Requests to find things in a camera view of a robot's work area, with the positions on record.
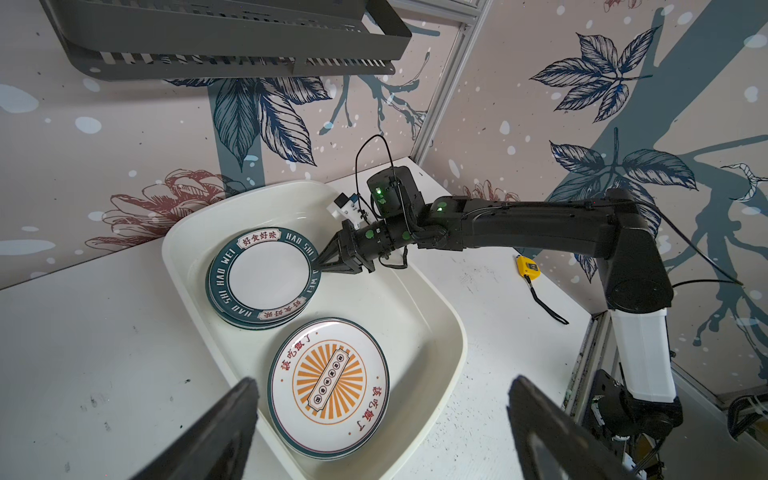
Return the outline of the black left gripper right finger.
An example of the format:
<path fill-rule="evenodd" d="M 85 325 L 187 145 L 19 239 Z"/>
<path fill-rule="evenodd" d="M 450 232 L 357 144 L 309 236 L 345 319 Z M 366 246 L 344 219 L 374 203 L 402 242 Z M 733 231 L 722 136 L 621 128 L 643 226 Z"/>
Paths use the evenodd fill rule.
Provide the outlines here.
<path fill-rule="evenodd" d="M 516 377 L 507 414 L 525 479 L 634 479 L 583 427 L 538 387 Z"/>

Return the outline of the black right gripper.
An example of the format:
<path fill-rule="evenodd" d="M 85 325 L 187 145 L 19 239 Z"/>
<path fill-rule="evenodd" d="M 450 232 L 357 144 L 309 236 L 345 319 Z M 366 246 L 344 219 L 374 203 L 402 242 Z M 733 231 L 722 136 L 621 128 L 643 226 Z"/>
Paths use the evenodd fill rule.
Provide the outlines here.
<path fill-rule="evenodd" d="M 413 234 L 404 216 L 380 220 L 355 229 L 349 220 L 313 261 L 316 269 L 324 273 L 359 274 L 363 270 L 375 271 L 375 261 L 387 259 L 402 249 L 400 264 L 382 263 L 383 267 L 402 270 L 408 267 L 408 246 L 414 243 Z"/>

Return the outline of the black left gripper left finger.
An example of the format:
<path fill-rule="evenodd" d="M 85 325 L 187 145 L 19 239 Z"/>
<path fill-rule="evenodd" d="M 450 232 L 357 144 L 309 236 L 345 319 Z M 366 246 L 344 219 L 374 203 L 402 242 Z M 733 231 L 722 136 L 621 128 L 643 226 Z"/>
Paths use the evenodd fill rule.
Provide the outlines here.
<path fill-rule="evenodd" d="M 258 422 L 259 390 L 240 380 L 136 479 L 241 479 Z"/>

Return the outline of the green hao shi plate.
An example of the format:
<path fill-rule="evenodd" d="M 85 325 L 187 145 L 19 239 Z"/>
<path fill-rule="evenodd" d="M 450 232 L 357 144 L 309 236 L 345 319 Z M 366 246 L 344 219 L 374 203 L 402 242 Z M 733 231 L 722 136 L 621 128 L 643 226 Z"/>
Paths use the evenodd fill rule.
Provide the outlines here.
<path fill-rule="evenodd" d="M 232 238 L 214 256 L 206 295 L 237 320 L 269 322 L 304 310 L 316 294 L 318 252 L 304 235 L 265 227 Z"/>
<path fill-rule="evenodd" d="M 221 318 L 224 322 L 226 322 L 231 326 L 244 329 L 244 330 L 268 330 L 268 329 L 276 328 L 288 323 L 290 320 L 295 319 L 302 313 L 302 310 L 299 310 L 298 312 L 294 312 L 282 319 L 272 320 L 269 322 L 241 321 L 225 313 L 224 310 L 212 299 L 210 295 L 206 295 L 206 298 L 219 318 Z"/>

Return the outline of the orange sunburst plate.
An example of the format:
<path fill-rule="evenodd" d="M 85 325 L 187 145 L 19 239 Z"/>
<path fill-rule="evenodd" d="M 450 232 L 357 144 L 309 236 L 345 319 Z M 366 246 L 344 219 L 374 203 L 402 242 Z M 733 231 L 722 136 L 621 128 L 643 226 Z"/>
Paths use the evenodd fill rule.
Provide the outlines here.
<path fill-rule="evenodd" d="M 374 336 L 350 320 L 326 317 L 291 333 L 267 383 L 277 433 L 317 460 L 351 455 L 372 439 L 386 414 L 390 374 Z"/>

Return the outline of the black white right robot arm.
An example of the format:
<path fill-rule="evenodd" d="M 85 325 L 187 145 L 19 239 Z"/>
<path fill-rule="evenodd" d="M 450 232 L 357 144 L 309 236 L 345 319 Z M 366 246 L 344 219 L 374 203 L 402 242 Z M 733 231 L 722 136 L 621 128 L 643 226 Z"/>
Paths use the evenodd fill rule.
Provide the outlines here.
<path fill-rule="evenodd" d="M 321 272 L 372 272 L 398 249 L 485 247 L 554 250 L 595 260 L 615 332 L 623 384 L 600 393 L 595 418 L 618 437 L 666 438 L 683 422 L 672 376 L 667 311 L 674 297 L 642 204 L 625 188 L 564 202 L 469 196 L 424 201 L 411 171 L 391 167 L 367 181 L 378 221 L 345 220 L 314 260 Z"/>

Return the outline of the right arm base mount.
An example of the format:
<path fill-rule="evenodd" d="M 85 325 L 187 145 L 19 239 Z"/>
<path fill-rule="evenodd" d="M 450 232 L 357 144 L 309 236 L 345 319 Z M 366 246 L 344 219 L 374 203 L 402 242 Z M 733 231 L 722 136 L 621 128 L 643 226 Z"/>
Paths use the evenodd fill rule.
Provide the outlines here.
<path fill-rule="evenodd" d="M 672 402 L 638 400 L 605 370 L 593 377 L 579 423 L 639 479 L 662 479 L 660 450 L 683 423 L 679 398 Z"/>

